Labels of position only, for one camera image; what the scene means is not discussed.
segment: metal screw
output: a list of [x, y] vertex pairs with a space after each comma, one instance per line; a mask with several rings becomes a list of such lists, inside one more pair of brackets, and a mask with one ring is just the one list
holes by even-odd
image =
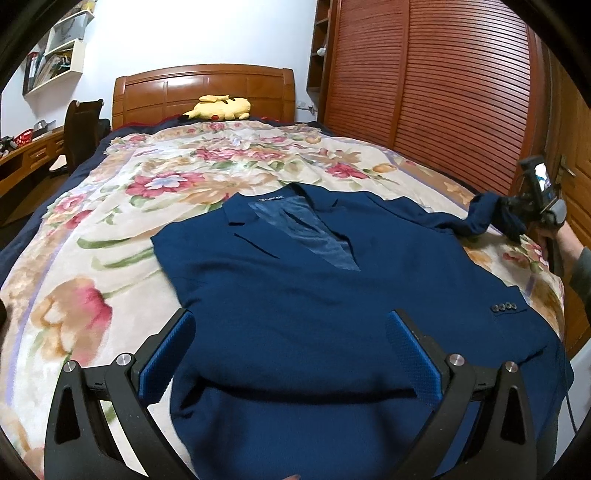
[[117, 357], [117, 365], [124, 367], [125, 365], [129, 365], [129, 362], [131, 362], [131, 355], [128, 353], [122, 353]]
[[449, 362], [456, 367], [461, 367], [466, 363], [466, 359], [459, 353], [453, 353], [449, 356]]
[[505, 362], [505, 368], [508, 372], [511, 372], [512, 374], [519, 370], [519, 367], [515, 362]]
[[72, 370], [76, 368], [76, 362], [74, 360], [70, 360], [64, 364], [64, 372], [70, 373]]

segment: pikachu plush toy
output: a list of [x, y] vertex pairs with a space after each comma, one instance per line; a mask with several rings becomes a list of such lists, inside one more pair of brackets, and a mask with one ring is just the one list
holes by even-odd
[[246, 120], [250, 117], [251, 103], [245, 98], [230, 98], [229, 95], [206, 95], [199, 99], [199, 103], [183, 117], [187, 120], [200, 118], [214, 122], [224, 120]]

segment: wooden desk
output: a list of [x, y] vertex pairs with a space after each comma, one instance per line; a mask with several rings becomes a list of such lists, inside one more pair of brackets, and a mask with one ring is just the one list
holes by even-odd
[[36, 138], [0, 159], [0, 197], [43, 165], [64, 153], [64, 128]]

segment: bed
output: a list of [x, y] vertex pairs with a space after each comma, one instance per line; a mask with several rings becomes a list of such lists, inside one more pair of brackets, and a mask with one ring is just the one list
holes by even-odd
[[[177, 119], [213, 93], [250, 99], [252, 119]], [[115, 131], [0, 252], [0, 298], [9, 312], [0, 424], [37, 475], [43, 475], [48, 409], [64, 361], [110, 363], [135, 351], [178, 308], [150, 242], [166, 224], [219, 208], [234, 193], [271, 192], [292, 181], [385, 199], [407, 196], [429, 212], [466, 216], [473, 193], [459, 183], [385, 148], [334, 137], [319, 124], [294, 124], [294, 112], [287, 69], [184, 66], [117, 79]], [[563, 334], [562, 283], [535, 243], [522, 237], [521, 245], [509, 245], [490, 228], [463, 246], [474, 262], [518, 286]], [[170, 388], [150, 412], [189, 463], [169, 402]], [[112, 407], [104, 410], [127, 464], [141, 472]]]

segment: floral blanket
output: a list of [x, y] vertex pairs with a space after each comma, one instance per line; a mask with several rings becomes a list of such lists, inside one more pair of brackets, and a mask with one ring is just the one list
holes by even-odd
[[[150, 242], [166, 224], [217, 209], [237, 192], [267, 193], [291, 181], [368, 190], [385, 199], [407, 196], [427, 211], [460, 217], [472, 198], [447, 177], [392, 151], [303, 124], [198, 123], [116, 138], [106, 153], [85, 181], [50, 206], [0, 291], [9, 311], [0, 424], [39, 477], [64, 361], [111, 363], [157, 333], [179, 307]], [[489, 229], [463, 244], [474, 262], [517, 285], [561, 335], [562, 283], [548, 272], [535, 243], [522, 237], [521, 246], [509, 245]], [[169, 398], [170, 388], [150, 411], [189, 463], [168, 415]], [[112, 407], [104, 410], [128, 465], [141, 472]]]

